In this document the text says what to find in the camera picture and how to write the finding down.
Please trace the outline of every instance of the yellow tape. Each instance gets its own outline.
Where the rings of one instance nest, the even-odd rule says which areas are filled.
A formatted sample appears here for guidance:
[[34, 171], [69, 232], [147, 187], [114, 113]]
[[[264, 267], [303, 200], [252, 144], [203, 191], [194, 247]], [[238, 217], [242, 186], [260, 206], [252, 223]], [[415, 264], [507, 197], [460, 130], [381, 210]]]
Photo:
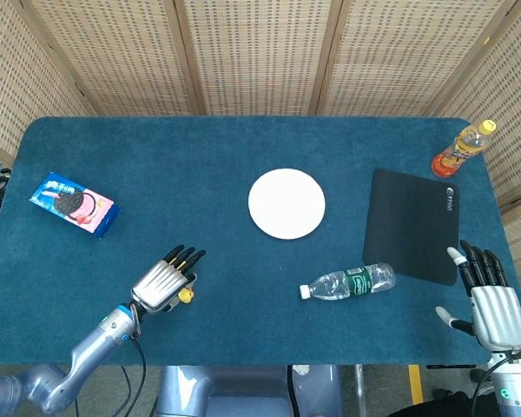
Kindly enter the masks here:
[[411, 385], [411, 401], [413, 405], [423, 402], [423, 386], [420, 383], [419, 365], [409, 365], [409, 383]]

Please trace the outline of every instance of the metal robotic arm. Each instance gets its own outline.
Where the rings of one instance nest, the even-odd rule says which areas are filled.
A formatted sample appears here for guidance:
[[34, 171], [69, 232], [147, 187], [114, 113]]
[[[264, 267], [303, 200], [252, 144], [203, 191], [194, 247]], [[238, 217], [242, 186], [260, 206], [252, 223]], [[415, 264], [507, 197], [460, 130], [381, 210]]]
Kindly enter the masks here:
[[47, 415], [66, 409], [104, 359], [141, 332], [145, 314], [169, 311], [180, 301], [189, 302], [196, 279], [190, 269], [205, 251], [189, 257], [195, 249], [182, 250], [180, 245], [158, 261], [133, 287], [132, 300], [104, 317], [71, 351], [68, 374], [45, 363], [17, 375], [0, 377], [0, 417], [12, 415], [23, 400], [33, 402]]
[[[515, 290], [508, 286], [500, 260], [461, 241], [466, 257], [455, 248], [448, 254], [459, 268], [472, 305], [473, 323], [453, 317], [436, 307], [442, 321], [464, 333], [476, 336], [491, 351], [488, 362], [492, 384], [504, 417], [521, 417], [521, 306]], [[472, 415], [476, 415], [475, 393]]]

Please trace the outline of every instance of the blue tablecloth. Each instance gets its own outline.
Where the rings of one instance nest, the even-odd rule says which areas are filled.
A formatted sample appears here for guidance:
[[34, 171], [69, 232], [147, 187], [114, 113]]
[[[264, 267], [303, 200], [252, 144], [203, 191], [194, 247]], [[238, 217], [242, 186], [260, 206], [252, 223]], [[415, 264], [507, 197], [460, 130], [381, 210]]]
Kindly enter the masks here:
[[[150, 316], [148, 363], [476, 363], [476, 340], [441, 323], [470, 318], [454, 287], [400, 276], [396, 288], [303, 301], [298, 286], [359, 266], [376, 168], [433, 178], [432, 157], [460, 119], [371, 117], [43, 118], [29, 126], [0, 214], [0, 363], [69, 362], [69, 351], [173, 246], [208, 254], [195, 300]], [[320, 226], [280, 241], [254, 225], [248, 191], [270, 169], [311, 175], [326, 197]], [[31, 204], [51, 171], [121, 208], [104, 239]], [[459, 235], [504, 260], [519, 292], [484, 159], [451, 179]], [[127, 344], [112, 363], [138, 363]]]

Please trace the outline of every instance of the black mouse pad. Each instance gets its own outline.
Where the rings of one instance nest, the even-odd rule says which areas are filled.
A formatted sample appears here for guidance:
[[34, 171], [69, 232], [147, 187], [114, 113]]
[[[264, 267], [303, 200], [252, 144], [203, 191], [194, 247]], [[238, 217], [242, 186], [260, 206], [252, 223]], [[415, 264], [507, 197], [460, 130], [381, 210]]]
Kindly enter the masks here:
[[458, 246], [459, 189], [453, 184], [376, 169], [363, 262], [389, 263], [397, 274], [453, 285], [446, 249]]

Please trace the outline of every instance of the oreo box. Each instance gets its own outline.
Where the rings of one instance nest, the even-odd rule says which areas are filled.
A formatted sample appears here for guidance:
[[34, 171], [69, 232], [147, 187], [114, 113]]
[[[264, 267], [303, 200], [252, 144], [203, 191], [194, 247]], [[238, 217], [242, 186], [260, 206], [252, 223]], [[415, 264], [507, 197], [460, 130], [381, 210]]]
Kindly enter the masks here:
[[30, 202], [70, 223], [103, 237], [120, 209], [95, 191], [50, 172], [31, 196]]

